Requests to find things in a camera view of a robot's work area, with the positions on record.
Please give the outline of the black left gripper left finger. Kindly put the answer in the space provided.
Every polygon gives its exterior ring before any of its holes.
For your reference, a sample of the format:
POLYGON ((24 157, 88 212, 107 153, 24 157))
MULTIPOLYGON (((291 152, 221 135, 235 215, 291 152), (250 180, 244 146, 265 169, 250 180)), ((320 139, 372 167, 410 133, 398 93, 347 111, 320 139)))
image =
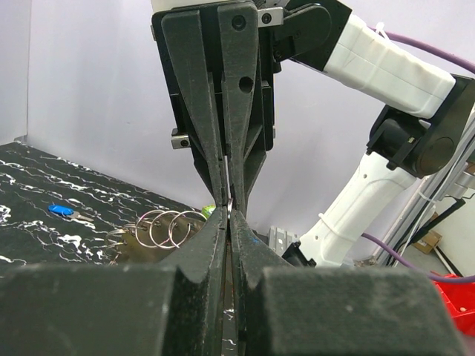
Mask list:
POLYGON ((3 355, 219 355, 226 209, 159 263, 36 264, 1 283, 3 355))

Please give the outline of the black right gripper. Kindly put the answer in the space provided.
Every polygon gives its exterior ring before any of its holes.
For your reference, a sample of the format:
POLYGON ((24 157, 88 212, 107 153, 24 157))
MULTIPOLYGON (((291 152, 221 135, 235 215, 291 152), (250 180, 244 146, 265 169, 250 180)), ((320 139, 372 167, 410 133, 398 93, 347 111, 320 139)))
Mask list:
POLYGON ((153 1, 177 130, 215 205, 246 212, 272 147, 273 61, 267 1, 153 1))

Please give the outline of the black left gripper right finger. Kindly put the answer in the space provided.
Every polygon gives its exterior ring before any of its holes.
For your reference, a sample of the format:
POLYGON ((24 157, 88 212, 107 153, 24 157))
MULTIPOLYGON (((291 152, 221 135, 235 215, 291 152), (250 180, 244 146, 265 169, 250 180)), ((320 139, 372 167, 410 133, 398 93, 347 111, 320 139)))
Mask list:
POLYGON ((239 211, 229 219, 240 355, 462 355, 426 276, 391 268, 295 267, 239 211))

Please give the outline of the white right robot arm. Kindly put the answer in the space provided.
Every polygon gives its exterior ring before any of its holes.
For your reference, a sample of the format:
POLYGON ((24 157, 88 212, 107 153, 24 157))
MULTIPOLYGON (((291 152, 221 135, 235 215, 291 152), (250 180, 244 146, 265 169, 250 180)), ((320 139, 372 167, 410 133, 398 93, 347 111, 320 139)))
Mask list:
POLYGON ((153 1, 177 130, 217 204, 244 212, 273 146, 274 75, 286 60, 384 104, 356 172, 288 261, 337 267, 390 201, 439 172, 474 107, 474 80, 428 64, 340 1, 153 1))

